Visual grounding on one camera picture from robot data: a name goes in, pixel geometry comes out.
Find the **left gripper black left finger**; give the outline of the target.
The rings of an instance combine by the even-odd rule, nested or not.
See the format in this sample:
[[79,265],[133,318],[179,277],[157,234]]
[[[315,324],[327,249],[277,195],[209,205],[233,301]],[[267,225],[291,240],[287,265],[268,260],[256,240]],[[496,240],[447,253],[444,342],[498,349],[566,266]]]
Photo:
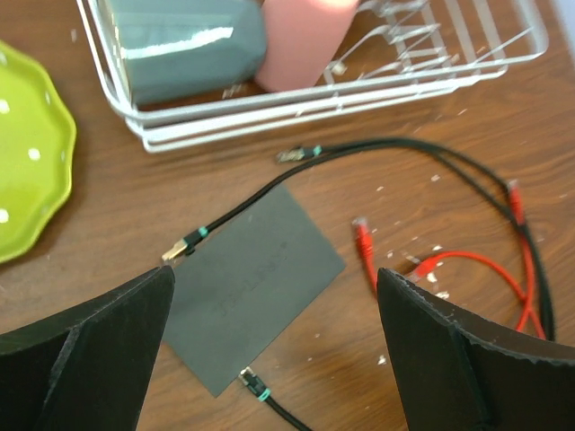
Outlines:
[[153,268],[1,336],[3,430],[134,430],[175,278]]

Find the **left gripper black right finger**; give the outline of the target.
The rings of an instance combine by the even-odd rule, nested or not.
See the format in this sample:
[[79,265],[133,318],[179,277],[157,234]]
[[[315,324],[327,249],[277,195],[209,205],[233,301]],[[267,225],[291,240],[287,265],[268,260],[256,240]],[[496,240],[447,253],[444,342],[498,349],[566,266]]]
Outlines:
[[387,268],[380,317],[410,430],[572,430],[574,349],[488,321]]

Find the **black network switch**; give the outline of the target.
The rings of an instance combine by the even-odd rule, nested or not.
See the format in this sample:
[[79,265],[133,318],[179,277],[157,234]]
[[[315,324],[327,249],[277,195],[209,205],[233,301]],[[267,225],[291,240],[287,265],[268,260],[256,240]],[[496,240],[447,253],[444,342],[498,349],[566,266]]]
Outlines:
[[217,397],[344,268],[279,186],[175,268],[164,341]]

